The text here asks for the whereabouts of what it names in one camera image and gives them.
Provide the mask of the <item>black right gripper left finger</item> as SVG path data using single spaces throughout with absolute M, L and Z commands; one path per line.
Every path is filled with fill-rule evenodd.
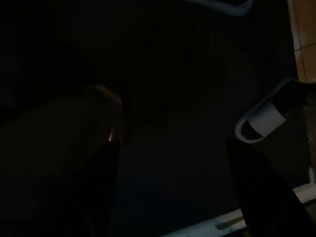
M 104 237 L 112 211 L 118 177 L 121 141 L 101 145 L 86 171 L 85 204 L 92 237 Z

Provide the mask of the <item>person's foot in black sock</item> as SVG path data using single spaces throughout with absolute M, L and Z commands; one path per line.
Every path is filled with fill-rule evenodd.
M 302 83 L 291 80 L 272 97 L 272 103 L 285 118 L 298 107 L 316 106 L 316 82 Z

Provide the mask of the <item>white plastic ledge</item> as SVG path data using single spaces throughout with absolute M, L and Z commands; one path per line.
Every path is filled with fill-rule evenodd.
M 316 200 L 316 183 L 296 187 L 293 191 L 302 204 Z M 246 223 L 238 209 L 161 237 L 224 237 L 244 228 Z

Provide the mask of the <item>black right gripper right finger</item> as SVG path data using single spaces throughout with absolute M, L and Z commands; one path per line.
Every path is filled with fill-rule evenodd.
M 316 223 L 269 160 L 248 143 L 226 142 L 234 190 L 252 237 L 316 237 Z

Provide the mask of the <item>white slide slipper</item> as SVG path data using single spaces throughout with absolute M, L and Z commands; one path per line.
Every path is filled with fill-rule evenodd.
M 288 118 L 282 116 L 272 103 L 272 97 L 288 82 L 279 82 L 257 104 L 246 111 L 237 121 L 234 132 L 237 139 L 248 144 L 257 143 L 283 125 Z

